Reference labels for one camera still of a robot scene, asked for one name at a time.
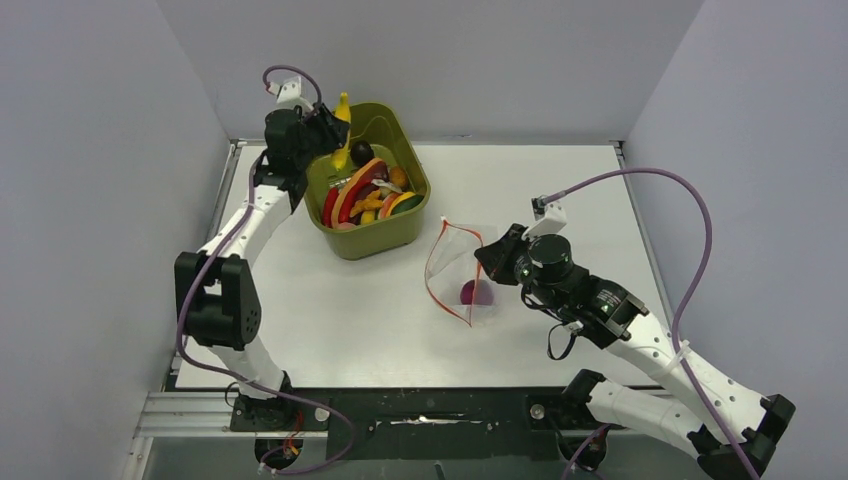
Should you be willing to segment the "long yellow chili pepper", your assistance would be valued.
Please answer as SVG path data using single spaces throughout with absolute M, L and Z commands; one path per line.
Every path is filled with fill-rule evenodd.
M 352 120 L 349 95 L 342 92 L 333 111 L 334 122 L 339 132 L 338 148 L 331 154 L 331 165 L 336 171 L 342 171 L 348 164 L 350 152 L 350 125 Z

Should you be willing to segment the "purple red onion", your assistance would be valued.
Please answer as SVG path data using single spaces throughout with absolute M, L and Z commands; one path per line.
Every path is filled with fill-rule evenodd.
M 460 289 L 459 302 L 461 305 L 469 306 L 493 306 L 494 288 L 487 280 L 469 280 Z

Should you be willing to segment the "clear zip bag orange zipper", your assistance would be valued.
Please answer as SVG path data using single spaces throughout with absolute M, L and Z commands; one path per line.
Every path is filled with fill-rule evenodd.
M 493 241 L 496 233 L 493 225 L 457 223 L 443 216 L 425 264 L 424 284 L 431 300 L 442 312 L 470 327 L 491 322 L 498 309 L 499 287 L 488 279 L 474 257 L 475 250 Z M 492 284 L 493 306 L 460 304 L 460 289 L 469 280 Z

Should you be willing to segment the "dark purple plum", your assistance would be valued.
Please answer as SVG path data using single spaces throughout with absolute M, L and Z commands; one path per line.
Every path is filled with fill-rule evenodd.
M 350 158 L 354 166 L 361 168 L 368 164 L 376 157 L 371 144 L 364 140 L 359 140 L 351 145 Z

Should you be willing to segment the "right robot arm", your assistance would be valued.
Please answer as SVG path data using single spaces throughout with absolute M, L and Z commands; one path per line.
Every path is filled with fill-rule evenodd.
M 580 370 L 563 392 L 572 425 L 618 425 L 663 441 L 693 457 L 712 479 L 762 476 L 795 405 L 736 382 L 675 337 L 643 301 L 623 286 L 574 263 L 570 242 L 557 234 L 528 239 L 514 224 L 475 258 L 499 285 L 518 286 L 526 305 L 642 371 L 664 399 Z

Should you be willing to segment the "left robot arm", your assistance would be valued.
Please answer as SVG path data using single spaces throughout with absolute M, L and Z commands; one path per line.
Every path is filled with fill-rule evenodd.
M 174 264 L 178 339 L 193 340 L 222 364 L 191 358 L 184 344 L 178 352 L 197 368 L 232 378 L 247 418 L 285 429 L 297 422 L 302 403 L 259 338 L 262 307 L 252 267 L 303 199 L 312 161 L 346 145 L 351 116 L 318 104 L 310 112 L 275 110 L 265 123 L 266 147 L 249 167 L 245 200 L 209 242 Z

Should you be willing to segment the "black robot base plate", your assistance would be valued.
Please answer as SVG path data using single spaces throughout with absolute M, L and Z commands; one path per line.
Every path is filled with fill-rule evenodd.
M 229 428 L 255 433 L 265 453 L 295 433 L 324 439 L 348 460 L 556 461 L 598 427 L 560 387 L 302 388 L 290 400 L 238 395 Z

